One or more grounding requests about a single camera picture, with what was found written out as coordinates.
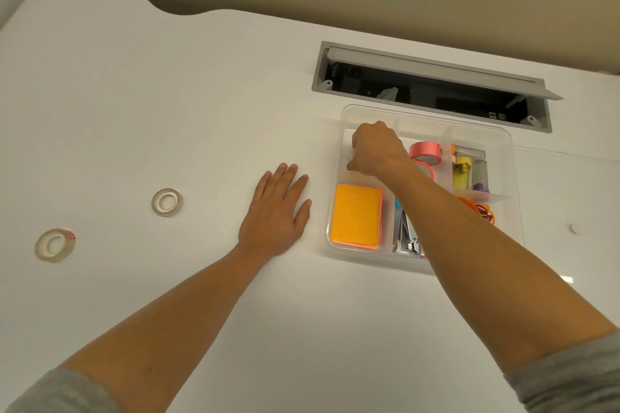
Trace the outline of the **silver stapler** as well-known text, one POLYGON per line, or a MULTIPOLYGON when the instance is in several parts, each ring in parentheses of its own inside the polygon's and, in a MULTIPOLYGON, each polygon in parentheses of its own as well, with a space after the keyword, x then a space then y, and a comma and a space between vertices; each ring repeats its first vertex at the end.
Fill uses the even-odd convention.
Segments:
POLYGON ((394 212, 392 253, 415 259, 427 258, 412 223, 402 209, 396 209, 394 212))

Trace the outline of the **pink washi tape roll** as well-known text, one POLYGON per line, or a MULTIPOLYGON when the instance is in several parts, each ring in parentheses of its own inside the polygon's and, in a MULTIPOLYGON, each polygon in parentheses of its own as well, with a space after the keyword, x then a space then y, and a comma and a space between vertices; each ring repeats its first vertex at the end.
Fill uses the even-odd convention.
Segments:
POLYGON ((443 147, 438 142, 415 142, 409 147, 408 156, 430 167, 437 166, 443 161, 443 147))

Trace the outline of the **person's left forearm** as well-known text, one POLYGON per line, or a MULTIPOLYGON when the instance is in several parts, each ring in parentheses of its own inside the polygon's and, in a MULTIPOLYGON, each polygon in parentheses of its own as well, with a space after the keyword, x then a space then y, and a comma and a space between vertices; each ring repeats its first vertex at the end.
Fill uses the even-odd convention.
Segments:
POLYGON ((290 246, 238 243, 60 366, 103 386, 123 413, 166 413, 266 263, 290 246))

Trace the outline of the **orange sticky note pad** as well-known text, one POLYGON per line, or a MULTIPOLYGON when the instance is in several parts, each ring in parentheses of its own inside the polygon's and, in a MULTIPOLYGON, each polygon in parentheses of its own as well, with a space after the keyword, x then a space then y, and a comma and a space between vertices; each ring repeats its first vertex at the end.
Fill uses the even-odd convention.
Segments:
POLYGON ((377 251, 383 240, 383 188, 337 184, 329 239, 377 251))

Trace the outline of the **person's left hand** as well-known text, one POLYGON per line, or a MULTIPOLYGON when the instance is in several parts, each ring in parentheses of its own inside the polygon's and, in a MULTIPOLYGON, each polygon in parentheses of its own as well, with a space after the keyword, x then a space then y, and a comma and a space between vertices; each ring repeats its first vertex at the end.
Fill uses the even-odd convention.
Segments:
POLYGON ((272 176, 263 198, 258 202, 252 202, 251 199, 238 234, 237 247, 259 260, 269 260, 285 253, 303 235, 295 234, 293 219, 305 201, 301 201, 301 198, 309 177, 307 174, 300 177, 296 174, 286 195, 277 196, 276 174, 282 164, 286 163, 281 163, 273 172, 267 171, 272 172, 272 176))

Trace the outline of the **person's right hand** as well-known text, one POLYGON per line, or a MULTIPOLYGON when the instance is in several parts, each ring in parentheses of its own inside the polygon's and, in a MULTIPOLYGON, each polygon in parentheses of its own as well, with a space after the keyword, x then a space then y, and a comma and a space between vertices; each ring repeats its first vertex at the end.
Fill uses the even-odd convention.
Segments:
POLYGON ((383 121, 362 123, 352 136, 353 156, 348 171, 389 180, 414 166, 393 129, 383 121))

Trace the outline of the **clear plastic organizer tray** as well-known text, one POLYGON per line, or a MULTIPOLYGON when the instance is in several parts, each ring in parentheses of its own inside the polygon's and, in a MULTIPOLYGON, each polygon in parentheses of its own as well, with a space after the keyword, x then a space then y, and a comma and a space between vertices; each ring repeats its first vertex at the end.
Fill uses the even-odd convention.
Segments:
POLYGON ((442 148, 442 162, 432 167, 435 174, 434 181, 456 197, 490 205, 495 215, 495 225, 513 240, 523 244, 513 143, 506 130, 352 104, 343 109, 340 119, 342 140, 338 150, 336 171, 332 179, 326 244, 324 245, 324 253, 327 256, 372 266, 435 274, 426 258, 423 246, 418 241, 408 242, 409 225, 403 211, 397 210, 394 194, 376 177, 349 171, 346 168, 353 157, 353 133, 361 124, 373 124, 377 121, 382 121, 393 129, 407 148, 418 142, 439 143, 442 148), (452 186, 453 174, 448 166, 450 155, 448 147, 452 144, 485 151, 491 192, 452 186), (370 187, 383 191, 381 202, 383 240, 376 250, 336 243, 331 239, 336 190, 339 184, 370 187))

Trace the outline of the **yellow glue stick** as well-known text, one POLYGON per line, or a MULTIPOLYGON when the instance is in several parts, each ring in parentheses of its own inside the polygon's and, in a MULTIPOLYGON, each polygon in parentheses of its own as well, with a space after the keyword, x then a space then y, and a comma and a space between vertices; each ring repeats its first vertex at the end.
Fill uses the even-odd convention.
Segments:
POLYGON ((467 190, 470 186, 472 159, 467 156, 456 156, 453 161, 453 188, 467 190))

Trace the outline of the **clear tape roll red core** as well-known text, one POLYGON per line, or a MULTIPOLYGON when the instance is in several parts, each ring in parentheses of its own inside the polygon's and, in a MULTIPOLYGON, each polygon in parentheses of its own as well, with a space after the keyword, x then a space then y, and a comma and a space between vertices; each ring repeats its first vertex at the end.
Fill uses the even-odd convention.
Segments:
POLYGON ((34 254, 43 262, 60 263, 69 257, 76 245, 76 234, 68 229, 54 228, 44 232, 36 241, 34 254))

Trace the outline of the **person's right forearm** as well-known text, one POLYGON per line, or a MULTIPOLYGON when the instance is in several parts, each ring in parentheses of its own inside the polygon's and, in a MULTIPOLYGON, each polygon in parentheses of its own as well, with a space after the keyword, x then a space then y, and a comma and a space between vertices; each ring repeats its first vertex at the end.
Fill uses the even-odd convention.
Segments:
POLYGON ((503 373, 617 332, 552 268, 422 174, 379 167, 447 296, 503 373))

